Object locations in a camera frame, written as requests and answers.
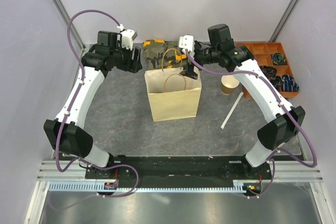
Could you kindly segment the brown paper bag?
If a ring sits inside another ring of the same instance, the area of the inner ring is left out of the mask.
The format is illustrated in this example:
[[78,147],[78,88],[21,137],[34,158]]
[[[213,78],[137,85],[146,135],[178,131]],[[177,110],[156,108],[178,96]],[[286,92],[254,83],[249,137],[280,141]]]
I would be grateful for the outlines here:
[[191,74],[178,68],[148,70],[144,74],[154,122],[194,118],[200,101],[200,71],[191,66]]

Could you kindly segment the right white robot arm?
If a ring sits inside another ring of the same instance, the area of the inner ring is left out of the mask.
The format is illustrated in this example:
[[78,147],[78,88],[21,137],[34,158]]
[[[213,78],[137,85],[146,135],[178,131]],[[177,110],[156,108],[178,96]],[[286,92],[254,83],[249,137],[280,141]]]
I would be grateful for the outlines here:
[[271,84],[259,67],[253,53],[244,45],[235,45],[226,24],[208,28],[209,44],[203,47],[191,35],[181,36],[178,47],[188,56],[185,75],[196,79],[194,68],[216,63],[234,76],[257,103],[266,120],[258,130],[258,141],[245,155],[240,166],[241,174],[248,179],[259,173],[274,150],[297,136],[305,117],[301,106],[294,107]]

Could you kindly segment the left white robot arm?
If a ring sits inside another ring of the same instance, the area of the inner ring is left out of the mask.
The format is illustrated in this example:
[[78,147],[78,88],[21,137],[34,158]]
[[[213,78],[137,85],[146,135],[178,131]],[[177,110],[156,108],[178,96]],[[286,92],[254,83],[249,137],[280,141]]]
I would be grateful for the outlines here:
[[112,156],[97,147],[84,130],[86,115],[96,91],[113,68],[131,73],[142,69],[140,48],[134,46],[137,32],[125,29],[119,33],[99,31],[97,43],[81,58],[75,85],[61,111],[46,120],[44,131],[57,153],[83,159],[97,166],[97,173],[111,178],[115,173]]

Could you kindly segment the camouflage folded cloth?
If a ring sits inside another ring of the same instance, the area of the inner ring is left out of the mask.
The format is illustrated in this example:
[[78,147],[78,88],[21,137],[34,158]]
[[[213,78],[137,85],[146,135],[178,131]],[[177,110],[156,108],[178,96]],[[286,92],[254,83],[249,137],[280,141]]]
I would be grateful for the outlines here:
[[183,68],[187,65],[187,56],[182,53],[178,43],[178,40],[146,40],[143,43],[146,69]]

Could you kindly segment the white paper straw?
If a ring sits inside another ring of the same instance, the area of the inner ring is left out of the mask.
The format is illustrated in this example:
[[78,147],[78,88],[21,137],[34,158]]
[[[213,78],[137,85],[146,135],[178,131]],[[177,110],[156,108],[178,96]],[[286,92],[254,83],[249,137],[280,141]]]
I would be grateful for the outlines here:
[[227,114],[227,116],[225,117],[223,123],[221,124],[221,127],[220,127],[221,129],[224,129],[225,125],[227,124],[227,122],[229,121],[231,115],[233,114],[235,108],[237,107],[239,101],[241,100],[242,96],[243,96],[243,92],[241,92],[238,95],[238,97],[237,97],[236,101],[234,102],[233,106],[231,107],[229,113]]

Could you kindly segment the orange compartment tray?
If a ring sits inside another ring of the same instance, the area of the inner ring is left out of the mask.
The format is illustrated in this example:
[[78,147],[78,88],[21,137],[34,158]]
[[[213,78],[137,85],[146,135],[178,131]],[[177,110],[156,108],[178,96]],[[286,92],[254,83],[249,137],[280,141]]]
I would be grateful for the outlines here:
[[[254,55],[255,60],[258,65],[261,66],[271,66],[277,69],[277,76],[282,77],[284,74],[293,76],[288,58],[286,56],[285,50],[280,42],[237,42],[236,46],[246,46],[251,53]],[[286,57],[285,65],[274,65],[271,59],[271,55],[280,52]],[[296,97],[299,94],[297,92],[283,92],[279,91],[280,94],[287,99]]]

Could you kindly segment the dark mixed bands bundle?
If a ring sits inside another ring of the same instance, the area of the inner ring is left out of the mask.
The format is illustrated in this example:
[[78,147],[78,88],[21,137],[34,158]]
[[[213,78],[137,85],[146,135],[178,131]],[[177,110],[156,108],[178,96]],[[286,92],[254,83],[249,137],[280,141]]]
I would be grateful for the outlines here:
[[269,79],[269,81],[277,91],[280,91],[280,87],[282,84],[282,78],[280,76],[272,77]]

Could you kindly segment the blue green rubber bands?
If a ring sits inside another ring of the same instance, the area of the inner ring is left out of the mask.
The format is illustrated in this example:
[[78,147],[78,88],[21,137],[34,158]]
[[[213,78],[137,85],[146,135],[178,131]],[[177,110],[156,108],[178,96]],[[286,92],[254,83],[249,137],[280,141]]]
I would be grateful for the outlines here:
[[285,65],[286,64],[286,57],[284,54],[277,52],[271,55],[271,59],[274,65]]

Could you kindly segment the blue striped bands bundle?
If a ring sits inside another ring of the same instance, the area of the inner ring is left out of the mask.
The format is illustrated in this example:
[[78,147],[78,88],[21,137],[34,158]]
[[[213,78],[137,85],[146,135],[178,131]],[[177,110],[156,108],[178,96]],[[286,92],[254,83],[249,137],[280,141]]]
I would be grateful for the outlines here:
[[297,92],[300,90],[300,87],[295,82],[293,76],[284,74],[281,77],[280,90],[283,92]]

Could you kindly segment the right aluminium frame post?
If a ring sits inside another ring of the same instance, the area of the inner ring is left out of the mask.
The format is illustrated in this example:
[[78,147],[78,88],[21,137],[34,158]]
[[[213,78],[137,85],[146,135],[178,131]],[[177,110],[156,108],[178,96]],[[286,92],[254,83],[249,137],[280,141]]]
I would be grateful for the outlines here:
[[300,0],[290,0],[284,13],[282,14],[278,24],[276,25],[270,39],[269,42],[275,42],[279,35],[281,34],[282,30],[284,29],[285,25],[287,24],[290,16],[292,15],[292,13],[294,12],[296,6],[298,5]]

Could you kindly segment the aluminium frame post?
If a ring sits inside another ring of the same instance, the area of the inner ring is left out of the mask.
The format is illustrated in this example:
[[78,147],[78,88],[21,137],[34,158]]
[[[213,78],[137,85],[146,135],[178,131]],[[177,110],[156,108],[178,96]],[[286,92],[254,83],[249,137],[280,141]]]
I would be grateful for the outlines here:
[[284,13],[282,14],[278,24],[276,25],[270,39],[269,42],[275,42],[279,35],[281,34],[282,30],[284,29],[285,25],[287,24],[290,16],[292,15],[292,13],[294,12],[296,6],[298,5],[300,0],[290,0]]
[[[64,4],[62,3],[62,0],[52,0],[54,6],[56,7],[56,10],[60,14],[62,20],[66,25],[68,25],[68,22],[70,21],[71,17],[69,16]],[[74,40],[76,41],[77,45],[81,49],[85,49],[85,43],[81,39],[77,29],[74,27],[74,25],[71,25],[70,27],[70,33],[73,36]]]

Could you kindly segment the left aluminium frame post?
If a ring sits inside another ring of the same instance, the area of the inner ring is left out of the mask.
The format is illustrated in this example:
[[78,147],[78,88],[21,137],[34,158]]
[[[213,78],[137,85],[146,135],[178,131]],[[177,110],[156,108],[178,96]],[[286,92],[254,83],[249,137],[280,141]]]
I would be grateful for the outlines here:
[[[56,7],[56,10],[60,14],[62,20],[66,25],[68,25],[68,22],[70,21],[71,17],[69,16],[64,4],[62,3],[62,0],[52,0],[54,6]],[[77,29],[74,27],[74,25],[71,25],[70,27],[70,33],[73,36],[74,40],[76,41],[77,45],[81,49],[85,49],[85,43],[81,39]]]

